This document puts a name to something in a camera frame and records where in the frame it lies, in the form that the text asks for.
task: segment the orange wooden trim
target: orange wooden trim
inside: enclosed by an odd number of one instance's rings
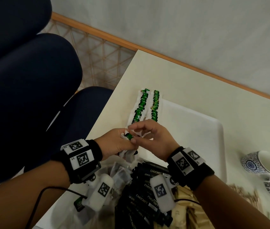
[[[259,95],[259,96],[263,96],[263,97],[265,97],[265,98],[267,98],[267,99],[270,99],[270,95],[268,95],[268,94],[266,94],[266,93],[257,91],[257,90],[255,90],[255,89],[252,89],[252,88],[249,88],[249,87],[246,87],[246,86],[244,86],[244,85],[242,85],[242,84],[235,83],[235,82],[233,82],[233,81],[230,81],[230,80],[228,80],[228,79],[222,78],[222,77],[217,76],[217,75],[214,75],[214,74],[209,73],[209,72],[207,72],[207,71],[198,69],[198,68],[196,68],[196,67],[194,67],[194,66],[190,66],[190,65],[188,65],[188,64],[186,64],[186,63],[183,63],[183,62],[181,62],[181,61],[178,61],[178,60],[175,60],[175,59],[173,59],[173,58],[167,57],[167,56],[162,55],[162,54],[160,54],[160,53],[157,53],[157,52],[154,52],[154,51],[149,50],[149,49],[147,49],[147,48],[144,48],[144,47],[141,47],[141,46],[139,46],[139,45],[136,45],[136,44],[134,44],[134,43],[128,42],[128,41],[126,41],[126,40],[124,40],[124,39],[118,38],[118,37],[116,37],[116,36],[114,36],[114,35],[108,34],[108,33],[103,32],[103,31],[101,31],[101,30],[97,30],[97,29],[92,28],[92,27],[90,27],[90,26],[87,26],[87,25],[85,25],[85,24],[83,24],[83,23],[80,23],[80,22],[75,21],[75,20],[73,20],[73,19],[67,18],[67,17],[65,17],[65,16],[63,16],[63,15],[57,14],[57,13],[55,13],[55,12],[52,12],[51,18],[52,18],[53,20],[55,20],[55,21],[59,21],[59,22],[61,22],[61,23],[64,23],[64,24],[69,25],[69,26],[71,26],[71,27],[74,27],[74,28],[76,28],[76,29],[85,31],[85,32],[87,32],[87,33],[89,33],[89,34],[92,34],[92,35],[97,36],[97,37],[99,37],[99,38],[103,38],[103,39],[105,39],[105,40],[107,40],[107,41],[109,41],[109,42],[113,42],[113,43],[115,43],[115,44],[117,44],[117,45],[120,45],[120,46],[122,46],[122,47],[128,48],[128,49],[130,49],[130,50],[133,50],[133,51],[141,50],[141,51],[147,52],[147,53],[149,53],[149,54],[152,54],[152,55],[155,55],[155,56],[160,57],[160,58],[162,58],[162,59],[171,61],[171,62],[176,63],[176,64],[178,64],[178,65],[181,65],[181,66],[183,66],[183,67],[189,68],[189,69],[194,70],[194,71],[197,71],[197,72],[199,72],[199,73],[202,73],[202,74],[204,74],[204,75],[213,77],[213,78],[215,78],[215,79],[217,79],[217,80],[221,80],[221,81],[223,81],[223,82],[225,82],[225,83],[228,83],[228,84],[231,84],[231,85],[233,85],[233,86],[235,86],[235,87],[238,87],[238,88],[247,90],[247,91],[252,92],[252,93],[255,93],[255,94]]]

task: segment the dark blue chair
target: dark blue chair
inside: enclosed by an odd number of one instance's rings
[[[82,79],[74,48],[37,34],[51,11],[50,0],[0,0],[0,183],[85,139],[112,94],[90,87],[74,95]]]

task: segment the forearm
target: forearm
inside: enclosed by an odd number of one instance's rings
[[[0,184],[0,228],[25,228],[39,193],[48,186],[70,186],[62,163],[49,161]],[[43,193],[31,227],[63,193],[64,191],[56,189],[48,189]]]
[[[216,229],[270,229],[270,220],[217,176],[206,177],[193,192]]]

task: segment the person's right arm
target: person's right arm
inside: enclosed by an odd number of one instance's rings
[[[168,130],[153,120],[140,121],[128,128],[136,132],[150,132],[144,138],[132,138],[131,142],[151,151],[165,162],[179,147]],[[216,229],[270,229],[270,220],[266,216],[215,175],[206,177],[193,193]]]

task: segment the white sensor device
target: white sensor device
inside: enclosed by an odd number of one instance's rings
[[[168,212],[175,207],[174,196],[171,192],[171,188],[168,187],[168,181],[170,183],[170,177],[166,178],[162,174],[150,179],[150,185],[162,213]]]
[[[94,211],[101,210],[106,198],[109,196],[114,181],[107,174],[96,176],[94,181],[87,181],[89,185],[89,196],[82,200],[82,205],[88,206]]]

